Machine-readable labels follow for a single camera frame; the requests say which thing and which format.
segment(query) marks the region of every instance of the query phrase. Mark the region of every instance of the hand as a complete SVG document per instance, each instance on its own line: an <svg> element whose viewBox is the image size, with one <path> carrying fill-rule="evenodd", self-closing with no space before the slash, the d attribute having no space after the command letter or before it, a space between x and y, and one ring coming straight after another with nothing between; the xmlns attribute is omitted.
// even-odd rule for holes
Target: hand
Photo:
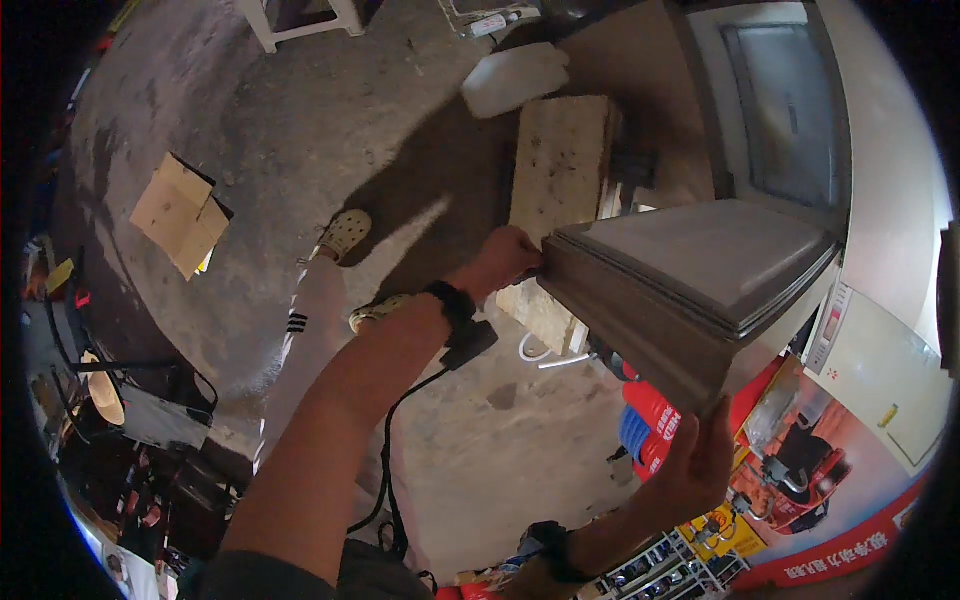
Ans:
<svg viewBox="0 0 960 600"><path fill-rule="evenodd" d="M473 303L513 283L524 272L538 267L542 256L521 228L498 228L484 242L480 253L466 266L445 279L467 292Z"/></svg>
<svg viewBox="0 0 960 600"><path fill-rule="evenodd" d="M729 396L701 425L684 415L663 467L631 498L662 531L686 523L723 504L733 466Z"/></svg>

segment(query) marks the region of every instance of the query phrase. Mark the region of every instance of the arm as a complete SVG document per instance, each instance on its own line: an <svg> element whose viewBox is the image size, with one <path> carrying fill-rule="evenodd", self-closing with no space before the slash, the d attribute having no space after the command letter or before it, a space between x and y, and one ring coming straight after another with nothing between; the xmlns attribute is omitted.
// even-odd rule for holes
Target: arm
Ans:
<svg viewBox="0 0 960 600"><path fill-rule="evenodd" d="M539 264L526 233L501 228L445 280L479 302ZM368 440L443 347L450 326L442 309L420 294L330 361L237 506L224 550L270 555L336 587Z"/></svg>
<svg viewBox="0 0 960 600"><path fill-rule="evenodd" d="M599 576L630 560L651 536L720 506L733 460L730 405L725 398L702 433L696 417L684 416L660 471L620 510L570 534L569 563L582 573ZM507 586L503 597L565 600L582 587L557 583L547 562L534 557Z"/></svg>

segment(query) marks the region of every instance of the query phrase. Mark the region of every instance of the white stool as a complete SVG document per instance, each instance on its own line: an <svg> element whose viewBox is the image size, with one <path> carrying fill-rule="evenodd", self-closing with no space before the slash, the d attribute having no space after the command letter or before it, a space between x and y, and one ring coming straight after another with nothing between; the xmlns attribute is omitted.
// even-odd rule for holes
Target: white stool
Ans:
<svg viewBox="0 0 960 600"><path fill-rule="evenodd" d="M276 52L276 43L293 39L294 37L311 36L333 29L346 29L351 37L362 36L364 32L360 14L357 12L353 0L328 0L330 7L337 14L337 18L313 25L295 27L282 32L275 32L267 19L266 3L268 0L236 0L236 5L247 17L247 22L253 28L256 38L263 44L267 54Z"/></svg>

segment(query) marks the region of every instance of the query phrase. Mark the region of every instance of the blue hose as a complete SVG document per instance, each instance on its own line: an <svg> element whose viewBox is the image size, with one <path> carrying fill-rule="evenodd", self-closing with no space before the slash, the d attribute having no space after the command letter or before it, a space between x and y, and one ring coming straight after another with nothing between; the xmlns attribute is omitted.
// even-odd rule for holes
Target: blue hose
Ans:
<svg viewBox="0 0 960 600"><path fill-rule="evenodd" d="M640 462L640 449L650 436L650 425L629 404L620 415L620 443L623 444L634 460Z"/></svg>

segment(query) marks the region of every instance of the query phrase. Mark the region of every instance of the white plastic jug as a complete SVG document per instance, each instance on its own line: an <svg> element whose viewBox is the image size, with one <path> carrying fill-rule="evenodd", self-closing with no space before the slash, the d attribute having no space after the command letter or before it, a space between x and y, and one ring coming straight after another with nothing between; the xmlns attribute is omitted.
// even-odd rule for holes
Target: white plastic jug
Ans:
<svg viewBox="0 0 960 600"><path fill-rule="evenodd" d="M460 91L474 117L489 119L563 87L569 62L548 42L520 46L481 60Z"/></svg>

